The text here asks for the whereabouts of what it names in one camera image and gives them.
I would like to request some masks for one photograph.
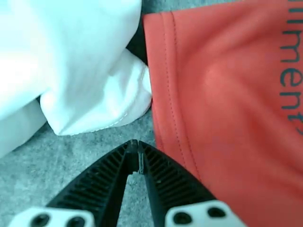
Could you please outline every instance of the white cloth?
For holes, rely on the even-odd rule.
[[[55,134],[74,135],[146,112],[149,71],[125,48],[141,4],[0,0],[0,156],[29,139],[44,116]]]

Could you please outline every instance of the carpet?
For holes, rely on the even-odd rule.
[[[143,0],[143,13],[218,2],[222,0]],[[142,24],[128,49],[147,62]],[[85,168],[130,139],[155,145],[151,111],[127,126],[76,136],[56,136],[46,124],[25,145],[0,159],[0,227],[16,213],[47,204]],[[128,177],[118,226],[153,226],[144,177],[139,174]]]

